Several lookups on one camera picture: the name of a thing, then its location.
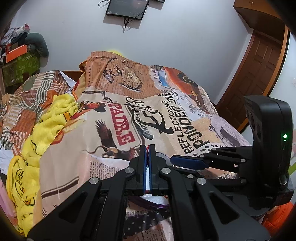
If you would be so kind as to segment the purple heart-shaped jewelry tin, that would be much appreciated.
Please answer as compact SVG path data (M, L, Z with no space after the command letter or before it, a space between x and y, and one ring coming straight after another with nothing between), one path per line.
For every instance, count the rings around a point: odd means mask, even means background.
M156 156L161 157L165 159L166 164L170 165L171 161L170 158L165 155L164 153L161 152L156 152ZM147 164L146 168L146 188L150 188L150 170L149 166ZM129 197L130 201L133 202L134 204L146 208L146 209L151 209L151 210L156 210L156 209L165 209L169 207L169 201L167 197L164 196L153 196L149 193L145 194L144 196L130 196Z

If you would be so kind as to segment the orange cloth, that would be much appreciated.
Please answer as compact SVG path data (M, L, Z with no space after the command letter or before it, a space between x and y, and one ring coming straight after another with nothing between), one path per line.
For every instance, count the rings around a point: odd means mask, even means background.
M265 214L261 224L268 230L271 237L274 237L279 232L293 206L292 202L288 202L287 204L274 207Z

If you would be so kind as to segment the newspaper print patchwork blanket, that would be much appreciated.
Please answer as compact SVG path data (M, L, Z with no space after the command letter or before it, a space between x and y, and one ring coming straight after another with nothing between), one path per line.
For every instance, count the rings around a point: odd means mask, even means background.
M90 178L103 180L127 167L141 145L154 144L167 160L248 145L205 90L178 69L92 52L80 70L73 89L79 110L40 159L34 224Z

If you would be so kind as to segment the brown wooden door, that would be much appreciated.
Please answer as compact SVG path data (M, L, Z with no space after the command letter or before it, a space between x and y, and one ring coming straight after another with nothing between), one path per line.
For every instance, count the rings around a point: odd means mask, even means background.
M258 31L252 34L245 55L217 105L219 115L239 132L248 124L243 96L271 93L285 60L289 36L288 28L282 41Z

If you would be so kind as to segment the yellow fleece blanket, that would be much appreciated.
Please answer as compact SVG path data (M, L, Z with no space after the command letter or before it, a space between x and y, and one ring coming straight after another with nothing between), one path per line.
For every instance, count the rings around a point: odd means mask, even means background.
M77 111L78 105L73 96L67 93L55 95L49 109L25 140L20 156L14 156L10 161L6 191L16 208L16 229L25 237L33 227L35 205L40 190L41 156Z

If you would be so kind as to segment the yellow pillow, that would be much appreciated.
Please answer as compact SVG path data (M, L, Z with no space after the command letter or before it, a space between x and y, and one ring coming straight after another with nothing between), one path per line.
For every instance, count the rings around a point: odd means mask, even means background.
M117 50L108 50L108 52L111 52L111 53L117 54L117 55L119 55L121 57L124 57L124 55L121 52L117 51Z

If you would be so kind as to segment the striped patchwork quilt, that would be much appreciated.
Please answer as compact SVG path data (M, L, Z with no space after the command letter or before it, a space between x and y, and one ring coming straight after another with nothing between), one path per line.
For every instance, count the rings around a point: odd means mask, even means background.
M3 96L1 107L1 147L20 155L25 140L55 95L70 94L75 81L59 70L29 77L15 93Z

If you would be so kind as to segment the wooden overhead cabinet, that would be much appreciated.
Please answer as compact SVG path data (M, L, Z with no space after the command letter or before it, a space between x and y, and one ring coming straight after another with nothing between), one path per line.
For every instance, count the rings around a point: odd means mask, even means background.
M235 0L233 7L250 28L283 41L285 24L267 1Z

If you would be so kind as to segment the green patterned covered stand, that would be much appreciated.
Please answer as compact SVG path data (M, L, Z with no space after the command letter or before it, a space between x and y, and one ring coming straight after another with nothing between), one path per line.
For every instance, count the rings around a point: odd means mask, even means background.
M23 74L33 75L40 69L40 58L36 53L27 52L2 68L3 80L5 87L9 87L18 83L23 83Z

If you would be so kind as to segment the grey plush pillow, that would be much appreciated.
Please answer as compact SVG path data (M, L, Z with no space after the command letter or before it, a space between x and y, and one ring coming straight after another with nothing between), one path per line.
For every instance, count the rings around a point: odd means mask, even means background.
M37 52L41 57L48 58L49 51L44 37L39 33L29 33L25 38L27 51Z

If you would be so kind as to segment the orange shoe box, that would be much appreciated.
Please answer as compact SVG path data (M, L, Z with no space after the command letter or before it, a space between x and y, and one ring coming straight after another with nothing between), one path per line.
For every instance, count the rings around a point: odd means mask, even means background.
M17 57L20 57L23 54L27 53L27 45L22 45L12 51L10 51L8 54L6 54L6 63L16 59Z

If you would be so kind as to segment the pile of clothes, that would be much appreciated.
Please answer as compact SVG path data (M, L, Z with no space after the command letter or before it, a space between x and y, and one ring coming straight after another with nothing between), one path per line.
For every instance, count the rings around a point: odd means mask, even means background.
M7 44L15 43L23 35L30 31L28 24L24 24L21 27L14 27L7 30L4 36L1 38L1 48L4 48Z

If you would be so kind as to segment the small wall monitor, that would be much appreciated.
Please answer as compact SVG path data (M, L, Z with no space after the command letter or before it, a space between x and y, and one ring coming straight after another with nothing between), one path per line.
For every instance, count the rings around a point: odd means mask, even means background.
M148 4L147 0L111 0L106 15L142 20Z

